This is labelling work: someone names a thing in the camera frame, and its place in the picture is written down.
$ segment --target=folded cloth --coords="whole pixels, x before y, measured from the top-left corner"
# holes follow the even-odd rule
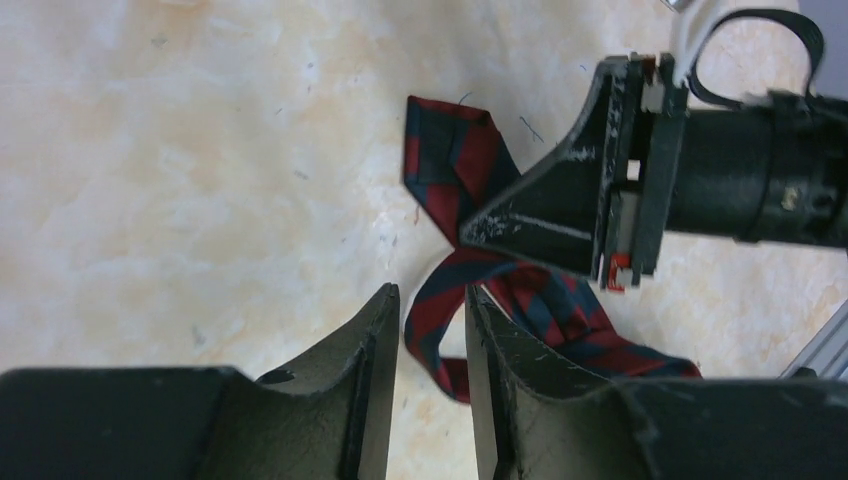
[[[585,281],[459,246],[463,220],[519,175],[489,112],[409,97],[404,184],[455,247],[416,294],[404,328],[406,348],[439,387],[469,402],[466,360],[441,358],[439,343],[465,287],[479,284],[512,321],[598,375],[699,377],[692,362],[619,337]]]

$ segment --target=marble surface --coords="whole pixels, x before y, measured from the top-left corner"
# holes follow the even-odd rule
[[[0,2],[0,370],[285,362],[447,247],[399,183],[408,94],[470,92],[527,169],[594,64],[670,22],[656,0]],[[762,92],[806,60],[750,23],[702,68]],[[667,235],[654,279],[602,301],[706,375],[770,376],[846,296],[844,253]],[[476,477],[469,410],[405,352],[389,461]]]

